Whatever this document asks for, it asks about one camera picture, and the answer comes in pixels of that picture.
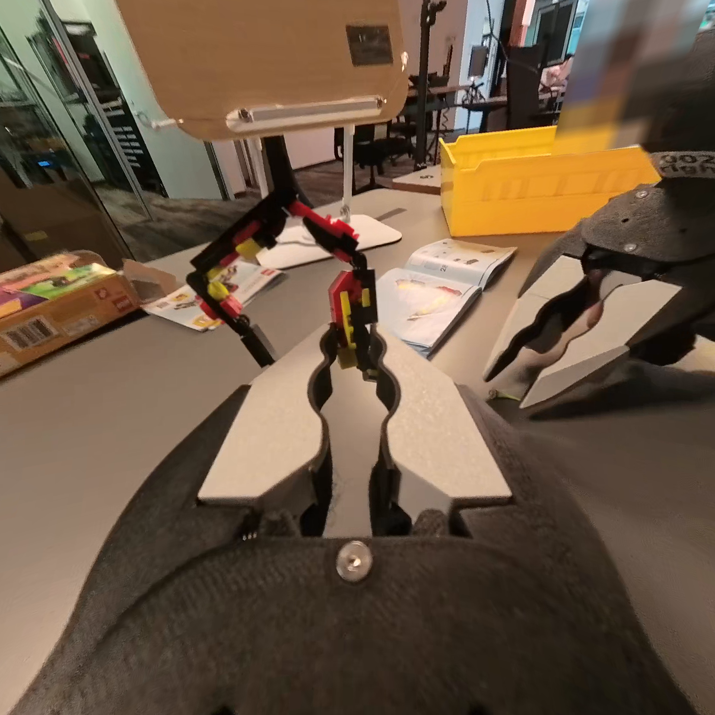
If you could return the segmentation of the open instruction booklet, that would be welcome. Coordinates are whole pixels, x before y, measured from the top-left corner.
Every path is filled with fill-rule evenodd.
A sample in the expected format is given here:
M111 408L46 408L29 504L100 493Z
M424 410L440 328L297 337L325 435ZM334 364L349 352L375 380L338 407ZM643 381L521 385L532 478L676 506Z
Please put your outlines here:
M430 358L517 251L453 238L417 249L376 282L380 326Z

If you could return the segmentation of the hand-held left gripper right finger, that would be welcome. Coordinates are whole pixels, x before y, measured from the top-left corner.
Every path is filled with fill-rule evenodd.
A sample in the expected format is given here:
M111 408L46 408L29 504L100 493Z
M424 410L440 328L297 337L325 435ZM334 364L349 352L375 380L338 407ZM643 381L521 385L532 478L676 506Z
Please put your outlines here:
M388 503L402 511L459 511L512 497L457 385L381 324L373 327L376 394L387 410L380 455Z

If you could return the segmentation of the orange cardboard lego box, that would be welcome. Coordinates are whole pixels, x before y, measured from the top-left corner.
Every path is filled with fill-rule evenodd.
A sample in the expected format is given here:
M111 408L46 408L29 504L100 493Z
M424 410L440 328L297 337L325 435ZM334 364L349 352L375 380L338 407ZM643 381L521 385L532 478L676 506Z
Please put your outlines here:
M1 378L141 311L182 286L173 274L92 251L60 252L1 273Z

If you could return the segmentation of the closed instruction booklet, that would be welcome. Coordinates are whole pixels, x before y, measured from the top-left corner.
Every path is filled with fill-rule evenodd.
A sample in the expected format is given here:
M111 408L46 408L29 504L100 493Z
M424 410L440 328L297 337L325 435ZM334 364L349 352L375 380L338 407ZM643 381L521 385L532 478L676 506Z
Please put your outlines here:
M236 260L219 272L220 282L243 307L251 303L259 293L283 279L285 273L282 271L243 260ZM196 292L186 283L154 301L143 304L142 309L149 315L161 317L199 333L210 332L221 325L219 320L213 320L204 313Z

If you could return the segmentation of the yellow plastic bin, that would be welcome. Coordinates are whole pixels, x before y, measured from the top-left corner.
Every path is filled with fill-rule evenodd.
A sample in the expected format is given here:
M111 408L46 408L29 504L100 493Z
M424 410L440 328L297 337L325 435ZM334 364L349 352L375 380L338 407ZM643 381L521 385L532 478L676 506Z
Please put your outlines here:
M611 198L660 180L639 146L555 153L556 126L440 139L452 237L562 234Z

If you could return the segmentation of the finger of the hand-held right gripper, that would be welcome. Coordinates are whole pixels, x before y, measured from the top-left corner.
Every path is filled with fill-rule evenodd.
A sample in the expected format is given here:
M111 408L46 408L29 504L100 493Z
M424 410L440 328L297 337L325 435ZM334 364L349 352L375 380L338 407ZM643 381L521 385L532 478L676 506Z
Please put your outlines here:
M487 382L512 365L523 348L549 352L585 312L589 279L581 260L560 256L516 300L485 367Z
M628 341L680 292L666 282L622 285L603 301L600 320L572 339L564 353L544 368L523 397L528 409L552 400L629 352Z

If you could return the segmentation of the black tripod stand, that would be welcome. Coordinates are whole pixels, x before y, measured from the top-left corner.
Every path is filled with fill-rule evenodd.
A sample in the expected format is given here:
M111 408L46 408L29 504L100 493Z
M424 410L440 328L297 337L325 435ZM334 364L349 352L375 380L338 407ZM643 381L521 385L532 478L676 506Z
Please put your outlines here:
M445 9L447 1L422 1L420 8L420 47L419 72L417 81L416 110L416 147L414 153L414 169L420 171L427 166L426 147L426 106L428 94L428 63L430 53L430 31L436 22L437 15Z

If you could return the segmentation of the black red yellow lego model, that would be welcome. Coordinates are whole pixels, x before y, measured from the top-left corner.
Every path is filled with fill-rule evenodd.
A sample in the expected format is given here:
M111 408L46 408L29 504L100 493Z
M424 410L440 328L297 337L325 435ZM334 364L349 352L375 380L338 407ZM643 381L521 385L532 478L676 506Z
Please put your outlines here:
M220 274L233 260L256 257L260 250L275 248L290 217L301 219L319 248L350 266L336 276L328 289L328 335L335 343L342 369L357 368L364 380L376 380L377 358L371 348L372 329L378 323L375 271L358 249L355 230L340 219L319 216L299 200L296 190L273 190L230 225L191 259L193 270L186 276L186 283L207 317L223 322L236 333L261 368L273 365L277 359L267 339L245 316L242 303L224 285Z

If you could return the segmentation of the wooden board on white stand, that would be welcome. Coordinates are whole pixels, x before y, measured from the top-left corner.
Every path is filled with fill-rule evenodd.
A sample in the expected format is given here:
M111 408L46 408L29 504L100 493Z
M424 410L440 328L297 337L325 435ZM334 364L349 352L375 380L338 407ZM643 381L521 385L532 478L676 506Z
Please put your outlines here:
M202 142L394 119L407 92L398 1L117 1L162 120Z

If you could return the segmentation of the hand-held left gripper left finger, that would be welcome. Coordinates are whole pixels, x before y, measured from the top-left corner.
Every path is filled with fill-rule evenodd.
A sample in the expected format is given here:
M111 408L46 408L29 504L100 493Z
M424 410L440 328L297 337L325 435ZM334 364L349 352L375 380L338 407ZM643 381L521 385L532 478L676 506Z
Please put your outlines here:
M330 504L322 409L333 394L335 345L322 325L251 382L199 489L201 504Z

